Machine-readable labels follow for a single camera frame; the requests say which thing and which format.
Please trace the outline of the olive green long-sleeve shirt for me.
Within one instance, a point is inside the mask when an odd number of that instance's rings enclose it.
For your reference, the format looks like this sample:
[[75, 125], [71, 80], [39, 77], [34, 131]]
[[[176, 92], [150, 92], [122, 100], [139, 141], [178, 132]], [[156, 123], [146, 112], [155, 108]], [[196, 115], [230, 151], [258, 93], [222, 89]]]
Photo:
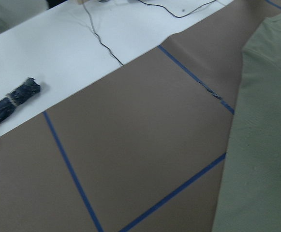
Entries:
[[242, 49], [215, 232], [281, 232], [281, 14]]

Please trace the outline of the folded dark blue umbrella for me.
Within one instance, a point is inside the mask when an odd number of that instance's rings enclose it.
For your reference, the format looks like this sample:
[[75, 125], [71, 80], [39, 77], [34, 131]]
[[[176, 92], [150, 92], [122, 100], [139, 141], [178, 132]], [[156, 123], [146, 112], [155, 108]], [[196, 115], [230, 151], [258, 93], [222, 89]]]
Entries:
[[41, 91], [34, 78], [27, 78], [20, 86], [0, 100], [0, 123], [8, 118], [20, 105]]

